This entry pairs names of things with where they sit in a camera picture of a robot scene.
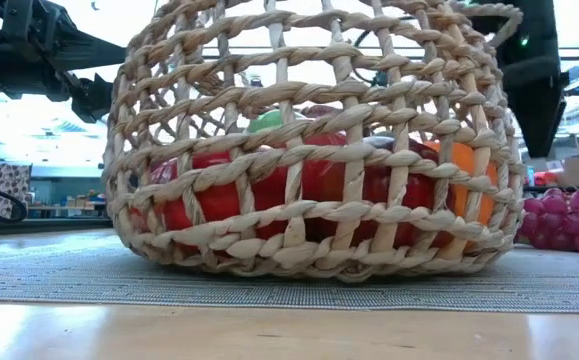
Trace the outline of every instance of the red bell pepper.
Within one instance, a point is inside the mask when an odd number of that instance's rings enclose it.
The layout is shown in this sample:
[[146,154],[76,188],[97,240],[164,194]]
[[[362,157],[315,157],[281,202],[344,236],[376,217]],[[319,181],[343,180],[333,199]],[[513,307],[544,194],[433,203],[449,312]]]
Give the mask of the red bell pepper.
[[[377,148],[391,149],[393,139],[385,137],[367,138],[366,142]],[[339,145],[345,144],[342,134],[320,134],[305,140],[310,145]],[[415,141],[411,141],[410,149],[421,154],[423,158],[438,160],[437,153]],[[228,152],[214,154],[199,154],[192,159],[194,169],[207,168],[213,165],[225,164],[230,161]],[[303,199],[315,201],[341,201],[344,188],[343,163],[333,163],[326,160],[306,161],[303,168],[302,190]],[[284,189],[287,180],[287,168],[276,168],[266,178],[251,185],[254,194],[254,208],[262,211],[274,206],[284,204]],[[391,169],[384,166],[369,166],[365,170],[363,199],[374,203],[386,202]],[[160,164],[152,171],[152,182],[164,184],[178,176],[176,159]],[[407,184],[407,195],[403,205],[410,208],[433,206],[435,181],[420,174],[410,174]],[[453,195],[450,194],[448,203],[452,203]],[[211,188],[196,193],[206,221],[219,221],[240,214],[240,205],[235,183],[212,186]],[[184,203],[181,199],[170,201],[156,209],[159,216],[163,216],[167,230],[182,230],[192,226],[186,215]],[[144,219],[136,209],[132,209],[132,217],[139,231],[148,231]],[[267,226],[257,228],[256,236],[261,239],[269,239],[286,229],[286,221],[275,221]],[[321,241],[335,234],[337,224],[324,219],[307,219],[307,236],[310,241]],[[378,224],[374,221],[361,222],[356,229],[352,246],[357,246],[362,240],[374,236]],[[419,230],[409,223],[398,226],[395,247],[412,245]],[[439,235],[436,243],[443,241],[446,235]],[[197,253],[195,246],[180,245],[185,253]]]
[[[389,137],[368,137],[365,143],[371,144],[379,149],[391,150],[394,139]],[[416,152],[423,159],[438,162],[438,153],[414,140],[410,140],[409,149]],[[328,163],[310,171],[313,179],[317,179],[319,187],[312,194],[305,192],[305,198],[313,198],[316,201],[340,201],[344,189],[345,165],[343,163]],[[362,199],[372,203],[386,203],[389,192],[389,182],[391,179],[391,168],[386,166],[367,166],[363,183]],[[407,179],[407,193],[403,198],[402,205],[411,209],[416,207],[432,208],[434,203],[435,180],[421,174],[409,174]],[[455,196],[449,192],[447,205],[453,208]],[[324,238],[334,236],[337,223],[325,219],[310,219],[308,226],[308,236],[314,241],[321,241]],[[361,221],[354,232],[351,246],[357,246],[366,239],[373,238],[378,228],[375,221]],[[395,235],[394,248],[400,246],[412,246],[419,236],[418,228],[410,223],[398,224]],[[440,232],[432,246],[443,247],[451,242],[451,235],[447,232]]]

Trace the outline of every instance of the wicker basket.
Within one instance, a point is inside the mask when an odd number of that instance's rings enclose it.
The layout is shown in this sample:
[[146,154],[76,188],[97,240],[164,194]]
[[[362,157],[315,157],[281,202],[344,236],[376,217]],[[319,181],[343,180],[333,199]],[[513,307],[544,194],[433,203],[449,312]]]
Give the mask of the wicker basket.
[[[115,81],[103,174],[109,214],[123,244],[152,261],[208,272],[336,277],[348,282],[371,275],[475,272],[511,249],[521,221],[524,175],[495,45],[515,31],[522,13],[500,4],[364,0],[374,14],[369,17],[334,9],[331,0],[322,0],[321,13],[302,16],[277,10],[276,1],[281,0],[260,1],[256,14],[226,17],[226,9],[249,1],[170,0],[129,44]],[[419,28],[384,15],[386,7],[415,17]],[[487,42],[470,27],[469,17],[492,15],[509,21]],[[230,54],[230,39],[260,27],[268,28],[273,51]],[[283,33],[291,28],[328,30],[331,45],[288,47]],[[345,41],[343,32],[354,28],[374,32],[382,56],[364,55]],[[398,55],[391,34],[420,44],[424,61]],[[220,59],[203,61],[203,46],[216,38]],[[288,68],[304,61],[328,63],[336,83],[290,81]],[[248,67],[274,63],[276,84],[235,85],[238,74]],[[354,67],[384,70],[389,86],[369,87],[356,80]],[[197,98],[190,98],[192,87]],[[166,100],[167,93],[173,93],[169,96],[173,100]],[[306,102],[342,104],[344,111],[296,120],[291,110]],[[428,112],[429,105],[437,110]],[[255,134],[239,131],[239,115],[251,117],[269,107],[280,109],[283,126]],[[215,119],[218,110],[223,113]],[[392,131],[397,139],[393,151],[363,143],[363,129],[379,128]],[[346,146],[303,143],[314,134],[342,131]],[[440,142],[438,163],[408,150],[409,135],[420,132]],[[169,135],[168,142],[159,136],[163,133]],[[286,148],[259,151],[263,145],[279,143]],[[454,143],[474,149],[473,174],[451,162]],[[193,156],[220,151],[229,152],[230,163],[192,169]],[[154,182],[152,165],[171,159],[177,159],[177,178]],[[316,160],[345,163],[341,201],[302,199],[303,165]],[[490,162],[497,168],[497,184],[486,176]],[[368,164],[392,168],[386,203],[362,199]],[[277,184],[284,189],[285,203],[256,211],[252,184],[279,167],[288,168],[286,184]],[[436,179],[433,208],[401,205],[408,174],[415,173]],[[138,186],[129,185],[131,174],[138,177]],[[240,215],[206,221],[196,194],[233,183]],[[458,185],[468,189],[462,217],[445,205],[449,187]],[[495,200],[487,224],[477,220],[483,194]],[[168,227],[162,206],[174,201],[182,201],[182,215],[193,226]],[[136,213],[142,217],[132,216]],[[337,221],[335,235],[320,241],[306,238],[305,219],[315,218]],[[352,246],[361,220],[378,222],[378,230],[372,239]],[[272,221],[287,221],[284,233],[257,238],[257,229]],[[420,235],[412,246],[394,248],[398,224],[405,222],[420,229]],[[431,246],[439,231],[453,235],[440,249]]]

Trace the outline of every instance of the table surface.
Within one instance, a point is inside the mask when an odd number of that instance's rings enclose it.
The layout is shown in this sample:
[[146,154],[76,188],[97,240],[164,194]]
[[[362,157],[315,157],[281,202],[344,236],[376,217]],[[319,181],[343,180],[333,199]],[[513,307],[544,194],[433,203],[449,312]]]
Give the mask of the table surface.
[[[9,236],[0,246],[77,234]],[[578,360],[579,315],[0,303],[0,359],[148,357]]]

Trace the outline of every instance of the textured mat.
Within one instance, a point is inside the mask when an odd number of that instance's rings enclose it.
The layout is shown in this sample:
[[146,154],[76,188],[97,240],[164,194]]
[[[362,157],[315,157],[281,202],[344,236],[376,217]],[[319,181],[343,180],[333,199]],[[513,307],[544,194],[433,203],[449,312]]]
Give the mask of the textured mat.
[[83,235],[55,245],[0,245],[0,300],[579,313],[579,255],[515,249],[469,277],[345,285],[191,273],[143,260],[115,237]]

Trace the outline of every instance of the ceiling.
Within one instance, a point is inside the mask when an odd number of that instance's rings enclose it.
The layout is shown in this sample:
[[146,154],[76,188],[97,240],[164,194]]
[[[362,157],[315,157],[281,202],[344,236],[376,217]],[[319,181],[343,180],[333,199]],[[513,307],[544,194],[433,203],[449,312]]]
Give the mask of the ceiling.
[[[297,0],[279,2],[278,8],[295,10]],[[112,43],[124,46],[151,20],[157,1],[127,0],[56,0],[64,6],[80,30]],[[334,7],[347,11],[371,13],[371,9],[360,1],[332,0]],[[579,47],[579,0],[555,0],[556,21],[561,47]],[[238,5],[227,11],[228,16],[259,13],[262,0]],[[301,2],[301,14],[316,14],[320,11],[319,1]],[[399,16],[398,11],[388,15]],[[345,37],[355,40],[360,31],[350,30]],[[289,46],[323,46],[330,42],[330,34],[324,30],[292,30],[285,34]],[[216,54],[216,43],[209,44],[208,54]],[[407,40],[397,39],[396,47],[417,47]],[[266,29],[244,32],[230,41],[230,46],[239,53],[262,52],[269,49],[269,34]],[[368,37],[363,46],[378,46],[375,37]],[[579,62],[564,62],[563,68],[579,65]],[[115,78],[117,66],[77,71],[80,77],[93,78],[95,73],[107,81]],[[261,76],[263,84],[275,82],[275,66],[251,69],[250,74]],[[327,64],[311,63],[290,70],[289,77],[318,83],[335,81]],[[570,107],[579,105],[574,98]],[[106,126],[102,123],[89,125],[81,122],[70,109],[70,103],[52,103],[43,96],[24,96],[22,100],[10,101],[0,95],[0,144],[10,147],[13,157],[29,160],[50,158],[62,163],[99,162],[106,142]]]

